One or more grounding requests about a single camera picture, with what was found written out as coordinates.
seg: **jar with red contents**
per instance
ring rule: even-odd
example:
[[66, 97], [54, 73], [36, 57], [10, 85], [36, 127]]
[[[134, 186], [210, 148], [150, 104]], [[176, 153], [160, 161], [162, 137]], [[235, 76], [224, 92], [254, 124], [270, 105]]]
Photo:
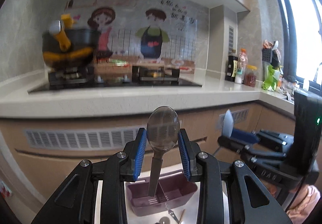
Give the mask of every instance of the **jar with red contents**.
[[244, 84], [250, 87], [255, 87], [257, 77], [257, 67], [247, 65], [245, 71], [245, 81]]

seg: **ventilation grille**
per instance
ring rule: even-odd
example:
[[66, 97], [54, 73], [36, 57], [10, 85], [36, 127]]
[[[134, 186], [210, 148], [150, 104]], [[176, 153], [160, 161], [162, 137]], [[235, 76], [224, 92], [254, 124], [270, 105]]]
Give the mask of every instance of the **ventilation grille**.
[[51, 150], [114, 150], [136, 138], [139, 128], [145, 126], [109, 129], [77, 130], [24, 130], [30, 147]]
[[[247, 119], [247, 116], [248, 116], [248, 111], [249, 111], [249, 109], [232, 112], [231, 114], [232, 114], [232, 117], [234, 119], [234, 124], [237, 124], [237, 123], [245, 121]], [[223, 119], [224, 118], [225, 118], [225, 114], [219, 115], [219, 120], [218, 120], [216, 129], [222, 129], [222, 127], [223, 127]]]
[[234, 53], [234, 28], [229, 26], [228, 54]]

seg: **round lid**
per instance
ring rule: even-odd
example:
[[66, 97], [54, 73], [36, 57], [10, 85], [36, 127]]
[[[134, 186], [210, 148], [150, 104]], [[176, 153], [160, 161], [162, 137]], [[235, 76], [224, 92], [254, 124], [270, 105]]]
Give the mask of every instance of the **round lid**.
[[246, 67], [247, 67], [248, 69], [257, 70], [257, 67], [256, 67], [256, 66], [247, 65]]

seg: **purple plastic container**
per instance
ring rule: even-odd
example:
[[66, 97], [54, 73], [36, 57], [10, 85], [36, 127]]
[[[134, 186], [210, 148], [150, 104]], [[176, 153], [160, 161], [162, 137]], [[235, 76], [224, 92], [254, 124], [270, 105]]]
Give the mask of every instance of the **purple plastic container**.
[[198, 190], [195, 183], [188, 182], [182, 170], [161, 174], [156, 195], [148, 197], [149, 177], [138, 179], [139, 183], [127, 183], [127, 196], [135, 215], [146, 216], [185, 205]]

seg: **black apron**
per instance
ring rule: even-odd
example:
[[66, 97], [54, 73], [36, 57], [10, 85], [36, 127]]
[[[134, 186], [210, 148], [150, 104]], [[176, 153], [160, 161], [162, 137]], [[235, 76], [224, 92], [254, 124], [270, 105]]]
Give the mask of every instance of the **black apron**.
[[148, 34], [150, 26], [145, 30], [144, 34], [141, 38], [141, 53], [144, 58], [149, 59], [158, 59], [161, 55], [161, 47], [162, 47], [162, 32], [160, 29], [160, 35], [151, 36]]

